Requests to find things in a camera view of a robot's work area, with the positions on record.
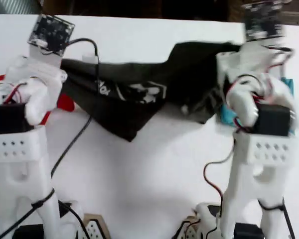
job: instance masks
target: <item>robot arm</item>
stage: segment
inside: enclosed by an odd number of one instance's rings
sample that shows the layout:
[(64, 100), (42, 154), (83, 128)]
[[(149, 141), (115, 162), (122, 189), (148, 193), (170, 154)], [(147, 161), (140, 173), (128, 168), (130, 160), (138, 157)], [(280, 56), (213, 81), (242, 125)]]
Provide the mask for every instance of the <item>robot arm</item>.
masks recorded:
[(237, 114), (243, 127), (254, 126), (258, 118), (256, 103), (280, 105), (295, 112), (290, 89), (279, 79), (281, 76), (269, 72), (271, 66), (279, 65), (271, 62), (277, 54), (283, 52), (268, 49), (258, 42), (247, 42), (239, 52), (217, 55), (223, 100)]

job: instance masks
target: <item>black fabric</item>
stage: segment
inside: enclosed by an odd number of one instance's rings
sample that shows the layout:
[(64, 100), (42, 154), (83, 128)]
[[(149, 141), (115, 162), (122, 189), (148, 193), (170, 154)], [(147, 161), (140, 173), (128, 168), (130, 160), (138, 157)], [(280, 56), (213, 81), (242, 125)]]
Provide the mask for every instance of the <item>black fabric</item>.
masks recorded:
[(64, 59), (63, 92), (108, 131), (131, 141), (165, 102), (189, 119), (206, 123), (222, 104), (217, 87), (216, 54), (239, 51), (230, 43), (176, 44), (163, 63), (102, 63), (99, 89), (95, 65)]

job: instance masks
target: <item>wire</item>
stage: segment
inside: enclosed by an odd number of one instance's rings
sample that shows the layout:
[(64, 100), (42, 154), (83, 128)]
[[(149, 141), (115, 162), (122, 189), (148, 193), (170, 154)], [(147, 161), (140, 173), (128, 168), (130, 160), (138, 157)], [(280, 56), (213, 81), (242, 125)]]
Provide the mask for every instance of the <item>wire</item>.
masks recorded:
[(218, 227), (216, 226), (213, 230), (210, 230), (210, 231), (206, 234), (205, 239), (208, 239), (209, 234), (211, 234), (211, 233), (213, 233), (214, 231), (216, 231), (217, 228), (218, 228)]
[(24, 85), (26, 85), (27, 83), (20, 83), (20, 84), (18, 84), (18, 85), (16, 85), (14, 88), (13, 88), (13, 90), (11, 91), (11, 93), (8, 95), (8, 96), (6, 96), (6, 98), (3, 100), (3, 103), (4, 104), (7, 104), (7, 103), (9, 103), (11, 100), (12, 100), (12, 98), (13, 98), (13, 96), (16, 94), (16, 92), (18, 91), (18, 88), (20, 87), (20, 86), (24, 86)]
[(88, 232), (86, 231), (85, 225), (84, 225), (84, 223), (82, 222), (80, 216), (77, 215), (77, 213), (76, 213), (71, 207), (69, 207), (68, 205), (66, 205), (65, 203), (59, 201), (59, 204), (60, 204), (63, 208), (65, 208), (65, 209), (67, 209), (68, 211), (70, 211), (70, 212), (76, 217), (76, 219), (79, 221), (79, 223), (80, 223), (80, 225), (81, 225), (81, 228), (82, 228), (82, 230), (83, 230), (83, 232), (84, 232), (86, 238), (87, 238), (87, 239), (90, 239), (90, 236), (89, 236)]
[(37, 201), (36, 203), (31, 204), (32, 208), (30, 211), (28, 211), (25, 215), (23, 215), (18, 221), (16, 221), (11, 227), (9, 227), (7, 230), (5, 230), (1, 235), (0, 239), (4, 238), (6, 235), (8, 235), (10, 232), (12, 232), (16, 227), (18, 227), (25, 219), (27, 219), (32, 213), (34, 213), (38, 208), (42, 207), (43, 204), (48, 201), (54, 194), (54, 189), (49, 193), (47, 197), (44, 199)]
[(285, 199), (284, 198), (283, 198), (283, 204), (282, 205), (274, 206), (272, 208), (265, 207), (260, 202), (260, 200), (258, 200), (258, 203), (259, 203), (260, 207), (265, 211), (273, 211), (273, 210), (282, 211), (284, 213), (284, 216), (285, 216), (285, 220), (286, 220), (286, 223), (287, 223), (287, 226), (288, 226), (290, 237), (291, 237), (291, 239), (296, 239), (295, 232), (293, 230), (293, 226), (291, 225), (291, 221), (290, 221), (290, 218), (289, 218), (289, 215), (288, 215), (288, 211), (287, 211), (287, 208), (286, 208), (286, 205), (285, 205)]
[(52, 170), (51, 170), (51, 177), (53, 177), (57, 167), (59, 166), (59, 164), (61, 163), (62, 159), (65, 157), (65, 155), (67, 154), (67, 152), (71, 149), (71, 147), (74, 145), (74, 143), (78, 140), (78, 138), (82, 135), (82, 133), (86, 130), (86, 128), (89, 126), (90, 122), (92, 121), (93, 117), (90, 116), (88, 121), (85, 123), (85, 125), (83, 126), (83, 128), (78, 132), (78, 134), (74, 137), (74, 139), (70, 142), (70, 144), (66, 147), (66, 149), (63, 151), (63, 153), (61, 154), (61, 156), (59, 157), (58, 161), (55, 163), (55, 165), (53, 166)]
[(40, 52), (41, 52), (42, 55), (48, 56), (48, 55), (51, 55), (53, 53), (53, 51), (45, 51), (40, 46), (38, 46), (38, 47), (39, 47)]
[(77, 43), (77, 42), (82, 42), (82, 41), (86, 41), (86, 42), (91, 42), (92, 44), (93, 44), (93, 46), (94, 46), (94, 50), (95, 50), (95, 56), (99, 56), (99, 54), (98, 54), (98, 46), (97, 46), (97, 44), (95, 43), (95, 41), (93, 41), (93, 40), (91, 40), (91, 39), (89, 39), (89, 38), (78, 38), (78, 39), (74, 39), (74, 40), (71, 40), (71, 41), (69, 41), (68, 43), (67, 43), (67, 47), (68, 46), (70, 46), (70, 45), (72, 45), (72, 44), (74, 44), (74, 43)]
[(235, 144), (236, 144), (236, 141), (234, 140), (234, 142), (233, 142), (233, 147), (232, 147), (232, 149), (231, 149), (229, 155), (228, 155), (225, 159), (223, 159), (223, 160), (221, 160), (221, 161), (217, 161), (217, 162), (209, 162), (209, 163), (207, 163), (207, 164), (205, 165), (205, 167), (204, 167), (203, 175), (204, 175), (204, 179), (205, 179), (205, 181), (206, 181), (210, 186), (212, 186), (214, 189), (216, 189), (216, 191), (219, 193), (219, 196), (220, 196), (220, 214), (219, 214), (219, 217), (222, 216), (222, 208), (223, 208), (223, 192), (221, 191), (221, 189), (220, 189), (218, 186), (216, 186), (214, 183), (212, 183), (211, 181), (208, 180), (208, 178), (207, 178), (207, 176), (206, 176), (206, 170), (207, 170), (207, 167), (208, 167), (209, 165), (211, 165), (211, 164), (222, 164), (222, 163), (225, 163), (226, 161), (228, 161), (228, 159), (231, 157), (231, 155), (232, 155), (233, 152), (234, 152)]
[(191, 223), (191, 224), (189, 224), (189, 225), (187, 226), (187, 228), (186, 228), (186, 230), (185, 230), (185, 238), (187, 238), (187, 231), (188, 231), (189, 227), (192, 226), (192, 225), (196, 225), (196, 224), (198, 224), (198, 223), (200, 223), (200, 219), (197, 220), (197, 221), (195, 221), (195, 222), (193, 222), (193, 223)]
[[(79, 39), (75, 39), (75, 40), (72, 40), (70, 41), (67, 46), (69, 45), (72, 45), (74, 43), (77, 43), (77, 42), (81, 42), (81, 41), (88, 41), (88, 42), (91, 42), (94, 46), (94, 50), (95, 50), (95, 56), (98, 57), (98, 48), (97, 48), (97, 45), (96, 43), (91, 40), (91, 39), (88, 39), (88, 38), (79, 38)], [(41, 52), (43, 55), (49, 55), (49, 54), (52, 54), (53, 52), (46, 52), (46, 53), (43, 53)], [(98, 63), (96, 64), (96, 83), (97, 83), (97, 87), (99, 88), (99, 83), (98, 83), (98, 76), (99, 76), (99, 67), (98, 67)], [(16, 85), (12, 92), (4, 99), (4, 103), (8, 103), (11, 101), (11, 99), (13, 98), (13, 96), (15, 95), (16, 92), (18, 92), (18, 88), (22, 85), (25, 85), (26, 83), (21, 83), (21, 84), (18, 84)], [(59, 157), (59, 159), (57, 160), (57, 162), (55, 163), (55, 165), (53, 166), (52, 170), (51, 170), (51, 178), (53, 177), (57, 167), (59, 166), (59, 164), (61, 163), (62, 159), (65, 157), (66, 153), (71, 149), (71, 147), (73, 146), (73, 144), (77, 141), (77, 139), (82, 135), (82, 133), (86, 130), (86, 128), (88, 127), (88, 125), (90, 124), (90, 122), (92, 121), (93, 117), (90, 116), (88, 121), (85, 123), (85, 125), (82, 127), (82, 129), (79, 131), (79, 133), (74, 137), (74, 139), (70, 142), (70, 144), (66, 147), (66, 149), (64, 150), (64, 152), (61, 154), (61, 156)], [(37, 203), (35, 204), (32, 204), (32, 209), (27, 212), (23, 217), (21, 217), (17, 222), (15, 222), (10, 228), (8, 228), (3, 234), (0, 235), (0, 239), (2, 239), (3, 237), (5, 237), (7, 234), (9, 234), (13, 229), (15, 229), (16, 227), (18, 227), (25, 219), (27, 219), (33, 212), (36, 211), (36, 209), (40, 208), (43, 206), (43, 204), (49, 199), (52, 197), (54, 193), (54, 189), (52, 190), (52, 194), (50, 194), (47, 198), (41, 200), (41, 201), (38, 201)], [(77, 213), (69, 206), (67, 206), (66, 204), (64, 204), (63, 202), (59, 201), (59, 204), (66, 208), (69, 212), (71, 212), (76, 218), (77, 220), (79, 221), (81, 227), (82, 227), (82, 230), (86, 236), (87, 239), (90, 239), (89, 237), (89, 234), (88, 232), (86, 231), (86, 228), (84, 226), (84, 223), (82, 222), (81, 218), (77, 215)]]
[(96, 84), (97, 84), (98, 92), (99, 92), (99, 64), (100, 64), (100, 61), (99, 61), (98, 46), (95, 43), (95, 41), (93, 41), (93, 40), (91, 40), (89, 38), (78, 38), (78, 39), (74, 39), (74, 40), (69, 41), (67, 43), (67, 47), (70, 46), (70, 45), (73, 45), (75, 43), (83, 42), (83, 41), (90, 42), (90, 43), (93, 44), (93, 46), (94, 46), (94, 54), (98, 58), (97, 59), (98, 62), (97, 62), (97, 64), (95, 64), (95, 77), (96, 77)]

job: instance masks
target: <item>white surface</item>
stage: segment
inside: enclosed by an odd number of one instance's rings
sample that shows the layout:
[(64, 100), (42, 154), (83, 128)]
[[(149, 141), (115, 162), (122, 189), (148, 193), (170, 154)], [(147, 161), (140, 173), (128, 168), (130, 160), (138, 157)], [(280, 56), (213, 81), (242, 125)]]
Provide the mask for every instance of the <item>white surface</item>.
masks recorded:
[[(117, 19), (66, 16), (76, 24), (72, 39), (96, 40), (103, 62), (160, 62), (177, 42), (243, 42), (236, 23)], [(0, 74), (18, 54), (28, 54), (27, 39), (36, 16), (0, 15)], [(296, 55), (287, 66), (295, 79), (299, 116), (299, 26), (286, 28), (286, 45)], [(93, 51), (88, 43), (75, 44), (65, 57), (82, 59)], [(54, 187), (61, 198), (78, 200), (85, 212), (102, 214), (114, 239), (169, 239), (191, 208), (219, 197), (204, 181), (203, 166), (227, 156), (229, 131), (215, 118), (201, 126), (175, 117), (166, 107), (128, 143), (92, 122), (59, 166)], [(51, 167), (80, 130), (88, 116), (56, 110), (47, 124)], [(286, 189), (286, 205), (299, 239), (299, 130), (295, 167)], [(211, 180), (226, 189), (230, 163), (212, 167)], [(260, 218), (257, 203), (248, 206), (248, 219)]]

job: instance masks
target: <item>hole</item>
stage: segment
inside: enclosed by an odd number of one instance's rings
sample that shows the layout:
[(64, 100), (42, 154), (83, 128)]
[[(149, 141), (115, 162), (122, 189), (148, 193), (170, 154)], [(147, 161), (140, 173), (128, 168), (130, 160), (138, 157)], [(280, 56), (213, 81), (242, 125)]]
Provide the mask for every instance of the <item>hole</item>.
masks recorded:
[(253, 170), (254, 177), (261, 175), (264, 171), (264, 167), (262, 165), (255, 165)]

